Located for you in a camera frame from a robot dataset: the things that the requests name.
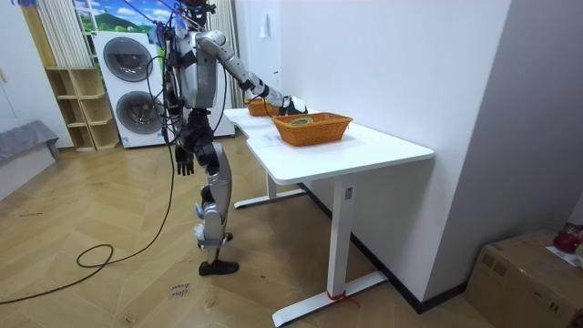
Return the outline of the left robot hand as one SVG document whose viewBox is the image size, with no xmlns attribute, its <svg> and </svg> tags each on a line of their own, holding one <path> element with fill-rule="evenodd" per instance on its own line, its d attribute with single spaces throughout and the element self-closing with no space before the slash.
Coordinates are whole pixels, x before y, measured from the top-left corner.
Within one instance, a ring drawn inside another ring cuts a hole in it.
<svg viewBox="0 0 583 328">
<path fill-rule="evenodd" d="M 184 149 L 181 145 L 175 146 L 175 161 L 177 173 L 182 176 L 189 176 L 194 173 L 193 154 Z"/>
</svg>

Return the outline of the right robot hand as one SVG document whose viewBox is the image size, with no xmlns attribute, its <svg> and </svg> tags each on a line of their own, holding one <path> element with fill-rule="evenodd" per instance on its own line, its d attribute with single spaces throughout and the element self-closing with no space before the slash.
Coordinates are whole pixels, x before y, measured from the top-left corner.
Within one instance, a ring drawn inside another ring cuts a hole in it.
<svg viewBox="0 0 583 328">
<path fill-rule="evenodd" d="M 279 108 L 279 116 L 307 114 L 308 109 L 304 101 L 293 96 L 284 96 L 282 106 Z"/>
</svg>

